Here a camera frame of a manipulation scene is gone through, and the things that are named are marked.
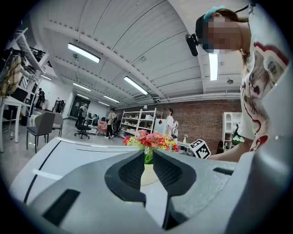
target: fluorescent light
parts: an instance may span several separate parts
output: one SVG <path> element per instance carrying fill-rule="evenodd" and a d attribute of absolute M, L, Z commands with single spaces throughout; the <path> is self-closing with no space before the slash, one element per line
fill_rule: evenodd
<path fill-rule="evenodd" d="M 47 77 L 47 76 L 44 76 L 44 75 L 41 75 L 42 77 L 46 78 L 46 79 L 49 79 L 49 80 L 52 80 L 51 78 Z"/>
<path fill-rule="evenodd" d="M 133 82 L 131 79 L 129 79 L 128 76 L 124 77 L 124 80 L 127 81 L 129 84 L 131 84 L 133 87 L 137 88 L 140 92 L 142 92 L 144 95 L 147 95 L 147 91 L 145 91 L 143 88 L 141 88 L 137 83 Z"/>
<path fill-rule="evenodd" d="M 218 78 L 218 55 L 209 53 L 210 59 L 210 78 L 211 80 L 217 80 Z"/>
<path fill-rule="evenodd" d="M 74 45 L 72 43 L 68 43 L 68 48 L 70 50 L 73 50 L 74 52 L 77 52 L 77 53 L 83 55 L 84 57 L 89 58 L 90 60 L 92 60 L 92 61 L 94 61 L 96 63 L 100 62 L 99 57 L 97 57 L 96 55 L 93 55 L 92 53 L 90 53 L 90 52 L 88 52 L 88 51 L 86 51 L 86 50 L 84 50 L 84 49 L 82 49 L 82 48 L 80 48 L 80 47 L 78 47 L 78 46 L 76 46 L 76 45 Z"/>
<path fill-rule="evenodd" d="M 86 98 L 86 99 L 89 99 L 88 97 L 85 97 L 85 96 L 83 96 L 83 95 L 81 95 L 81 94 L 77 94 L 77 96 L 79 96 L 79 97 L 83 97 L 83 98 Z"/>
<path fill-rule="evenodd" d="M 75 86 L 80 87 L 80 88 L 82 88 L 82 89 L 85 89 L 85 90 L 87 90 L 87 91 L 91 91 L 90 89 L 88 89 L 88 88 L 86 88 L 86 87 L 83 87 L 83 86 L 81 86 L 81 85 L 79 85 L 79 84 L 77 84 L 77 83 L 74 83 L 74 82 L 73 82 L 73 84 L 74 84 Z"/>
<path fill-rule="evenodd" d="M 116 100 L 113 99 L 113 98 L 107 97 L 106 95 L 104 95 L 104 97 L 105 97 L 105 98 L 108 98 L 108 99 L 110 99 L 110 100 L 112 100 L 112 101 L 115 101 L 115 102 L 119 103 L 119 101 L 116 101 Z"/>
<path fill-rule="evenodd" d="M 103 102 L 101 102 L 101 101 L 99 101 L 99 103 L 101 103 L 101 104 L 104 104 L 104 105 L 106 105 L 106 106 L 110 106 L 110 105 L 108 105 L 108 104 L 105 104 L 105 103 L 103 103 Z"/>

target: door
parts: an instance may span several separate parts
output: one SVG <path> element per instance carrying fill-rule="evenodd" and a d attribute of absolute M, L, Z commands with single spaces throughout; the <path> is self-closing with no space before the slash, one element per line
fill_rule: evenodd
<path fill-rule="evenodd" d="M 70 110 L 70 116 L 77 118 L 79 108 L 81 106 L 83 106 L 84 104 L 87 104 L 87 106 L 89 106 L 90 103 L 91 103 L 91 101 L 89 101 L 87 99 L 84 99 L 84 98 L 79 97 L 79 96 L 75 96 L 75 99 L 73 101 L 73 105 L 72 105 L 71 110 Z"/>

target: gray floor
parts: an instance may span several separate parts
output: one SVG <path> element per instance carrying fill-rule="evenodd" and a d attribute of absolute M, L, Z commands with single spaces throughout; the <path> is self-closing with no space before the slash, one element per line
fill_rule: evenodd
<path fill-rule="evenodd" d="M 111 140 L 105 139 L 103 134 L 100 133 L 99 136 L 89 134 L 90 139 L 80 136 L 74 136 L 77 132 L 75 128 L 75 121 L 71 119 L 65 119 L 62 130 L 62 137 L 68 140 L 76 140 L 86 143 L 93 144 L 104 144 L 104 145 L 123 145 L 122 138 L 113 138 Z M 3 145 L 4 152 L 0 153 L 0 168 L 2 179 L 6 182 L 7 186 L 10 186 L 16 175 L 21 171 L 24 165 L 35 155 L 34 147 L 34 136 L 28 135 L 28 150 L 26 150 L 26 127 L 19 125 L 19 142 L 15 143 L 14 139 L 10 140 L 9 133 L 3 132 Z M 59 130 L 53 130 L 49 135 L 49 141 L 58 137 Z M 38 150 L 40 150 L 45 145 L 45 140 L 43 137 L 39 137 Z"/>

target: red brick wall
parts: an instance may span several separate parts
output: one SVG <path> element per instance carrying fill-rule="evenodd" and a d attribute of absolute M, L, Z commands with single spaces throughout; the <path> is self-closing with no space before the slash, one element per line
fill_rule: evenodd
<path fill-rule="evenodd" d="M 212 154 L 216 153 L 218 143 L 222 140 L 223 112 L 241 112 L 240 100 L 212 100 L 148 105 L 148 110 L 153 110 L 155 107 L 163 112 L 163 118 L 167 117 L 166 110 L 164 109 L 173 109 L 173 118 L 179 122 L 179 141 L 183 141 L 184 134 L 189 136 L 187 139 L 188 143 L 192 143 L 200 138 L 207 143 Z M 116 112 L 123 113 L 124 110 L 139 111 L 141 108 L 128 108 L 117 110 Z"/>

